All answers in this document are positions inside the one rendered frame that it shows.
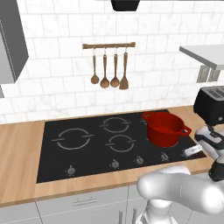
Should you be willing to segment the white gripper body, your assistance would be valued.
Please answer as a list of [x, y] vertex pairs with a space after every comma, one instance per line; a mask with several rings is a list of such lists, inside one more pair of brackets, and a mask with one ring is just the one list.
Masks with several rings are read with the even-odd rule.
[[193, 154], [196, 154], [198, 152], [202, 151], [202, 146], [200, 144], [194, 145], [188, 149], [185, 149], [185, 154], [190, 157]]

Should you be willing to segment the red cooking pot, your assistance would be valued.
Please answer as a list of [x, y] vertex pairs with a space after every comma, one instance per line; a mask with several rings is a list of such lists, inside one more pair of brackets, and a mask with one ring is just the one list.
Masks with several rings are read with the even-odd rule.
[[147, 123], [148, 139], [160, 147], [172, 147], [192, 132], [181, 118], [168, 112], [144, 112], [142, 118]]

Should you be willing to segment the black toaster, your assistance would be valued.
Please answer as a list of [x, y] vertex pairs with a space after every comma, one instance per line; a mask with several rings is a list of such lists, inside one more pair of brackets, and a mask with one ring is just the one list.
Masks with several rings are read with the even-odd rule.
[[224, 123], [224, 86], [202, 87], [193, 105], [193, 112], [198, 114], [207, 125]]

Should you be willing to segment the narrow grey drawer front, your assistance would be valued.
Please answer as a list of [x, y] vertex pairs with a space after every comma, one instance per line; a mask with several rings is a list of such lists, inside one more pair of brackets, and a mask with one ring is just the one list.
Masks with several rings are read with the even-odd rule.
[[137, 202], [141, 200], [142, 197], [138, 193], [137, 186], [136, 185], [130, 185], [129, 186], [129, 196], [128, 196], [128, 201], [129, 202]]

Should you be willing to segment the grey cupboard door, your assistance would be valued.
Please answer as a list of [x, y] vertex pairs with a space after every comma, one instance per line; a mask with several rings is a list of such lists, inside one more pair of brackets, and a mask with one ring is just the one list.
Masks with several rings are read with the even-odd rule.
[[142, 212], [146, 208], [146, 201], [141, 199], [137, 202], [129, 202], [127, 210], [126, 224], [132, 224], [133, 208], [136, 208], [136, 222], [140, 219]]
[[125, 202], [43, 215], [41, 219], [43, 224], [118, 224], [119, 211], [122, 211], [122, 224], [125, 224]]

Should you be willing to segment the wooden spatula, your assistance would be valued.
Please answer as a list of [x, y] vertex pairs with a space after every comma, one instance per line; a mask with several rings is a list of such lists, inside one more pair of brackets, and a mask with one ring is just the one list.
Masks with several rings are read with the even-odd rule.
[[123, 55], [123, 77], [120, 81], [120, 86], [119, 86], [119, 88], [121, 90], [125, 90], [125, 89], [129, 88], [129, 82], [128, 82], [128, 79], [126, 77], [127, 63], [128, 63], [128, 53], [125, 52], [124, 55]]

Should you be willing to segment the black glass hob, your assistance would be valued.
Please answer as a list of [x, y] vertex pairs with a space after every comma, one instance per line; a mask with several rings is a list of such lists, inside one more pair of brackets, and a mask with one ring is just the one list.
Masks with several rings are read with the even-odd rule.
[[[140, 112], [50, 121], [45, 123], [37, 181], [45, 183], [203, 158], [202, 151], [183, 157], [183, 150], [194, 145], [189, 136], [182, 136], [170, 148], [151, 143]], [[162, 161], [161, 152], [169, 157], [168, 161]], [[136, 162], [137, 156], [143, 164]], [[114, 159], [119, 163], [118, 169], [111, 166]], [[73, 176], [67, 174], [70, 165], [75, 169]]]

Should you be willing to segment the large wooden spoon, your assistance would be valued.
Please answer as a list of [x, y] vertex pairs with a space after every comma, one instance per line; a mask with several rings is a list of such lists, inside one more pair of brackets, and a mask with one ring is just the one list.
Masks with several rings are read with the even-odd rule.
[[103, 54], [103, 78], [101, 80], [100, 86], [102, 88], [107, 88], [109, 86], [109, 80], [107, 78], [107, 54]]
[[110, 81], [110, 86], [113, 88], [117, 88], [120, 84], [120, 81], [117, 78], [117, 59], [118, 59], [118, 55], [117, 52], [115, 52], [114, 55], [114, 78]]

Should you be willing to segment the small wooden spoon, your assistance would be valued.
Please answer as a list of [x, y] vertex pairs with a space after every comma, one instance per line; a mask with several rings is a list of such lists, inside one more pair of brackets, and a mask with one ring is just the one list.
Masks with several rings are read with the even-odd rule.
[[94, 66], [94, 75], [91, 78], [91, 82], [93, 84], [97, 84], [99, 82], [99, 77], [96, 75], [96, 56], [95, 56], [95, 49], [93, 49], [93, 66]]

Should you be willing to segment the wide grey drawer front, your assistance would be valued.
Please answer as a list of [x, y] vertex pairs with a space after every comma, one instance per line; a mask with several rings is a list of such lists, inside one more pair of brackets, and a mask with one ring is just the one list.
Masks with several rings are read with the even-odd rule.
[[[124, 202], [127, 199], [128, 187], [118, 187], [97, 192], [87, 192], [83, 194], [76, 194], [57, 199], [47, 199], [37, 201], [38, 210], [41, 216], [48, 214], [59, 214], [63, 212], [79, 210], [89, 207], [104, 206], [107, 204], [114, 204], [116, 202]], [[89, 198], [97, 199], [96, 203], [85, 206], [72, 206], [72, 202], [79, 200], [86, 200]]]

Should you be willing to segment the black range hood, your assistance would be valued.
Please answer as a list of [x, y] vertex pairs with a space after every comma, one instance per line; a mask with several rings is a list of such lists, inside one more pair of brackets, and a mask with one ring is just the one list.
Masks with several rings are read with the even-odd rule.
[[114, 11], [136, 11], [140, 0], [110, 0]]

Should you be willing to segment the grey base cupboard front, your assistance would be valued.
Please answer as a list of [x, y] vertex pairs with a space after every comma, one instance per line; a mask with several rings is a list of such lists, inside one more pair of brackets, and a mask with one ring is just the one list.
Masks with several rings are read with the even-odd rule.
[[42, 224], [34, 202], [0, 208], [0, 224]]

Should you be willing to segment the grey wall outlet plate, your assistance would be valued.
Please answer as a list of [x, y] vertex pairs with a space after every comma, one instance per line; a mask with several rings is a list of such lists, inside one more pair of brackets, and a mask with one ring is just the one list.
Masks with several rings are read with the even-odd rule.
[[208, 66], [202, 65], [199, 69], [199, 74], [197, 78], [197, 82], [206, 82], [207, 81], [207, 76], [209, 73], [210, 68]]
[[220, 70], [211, 70], [209, 77], [208, 77], [208, 82], [212, 82], [212, 81], [217, 81], [219, 79], [220, 76]]

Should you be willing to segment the grey wall shelf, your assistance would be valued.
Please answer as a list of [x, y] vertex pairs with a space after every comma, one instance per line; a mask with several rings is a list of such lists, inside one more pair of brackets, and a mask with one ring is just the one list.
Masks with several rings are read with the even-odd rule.
[[224, 45], [186, 45], [179, 50], [213, 70], [224, 70]]

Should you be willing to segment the wooden utensil rail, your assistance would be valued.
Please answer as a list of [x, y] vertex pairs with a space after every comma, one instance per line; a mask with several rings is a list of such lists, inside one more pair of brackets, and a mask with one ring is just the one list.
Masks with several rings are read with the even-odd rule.
[[136, 42], [118, 43], [118, 44], [82, 44], [82, 49], [98, 49], [98, 48], [129, 48], [136, 47]]

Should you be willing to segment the grey wall cupboard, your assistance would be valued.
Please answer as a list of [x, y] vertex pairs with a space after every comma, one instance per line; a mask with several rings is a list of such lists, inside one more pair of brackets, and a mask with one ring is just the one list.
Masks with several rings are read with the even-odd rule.
[[0, 84], [15, 83], [28, 58], [17, 0], [0, 0]]

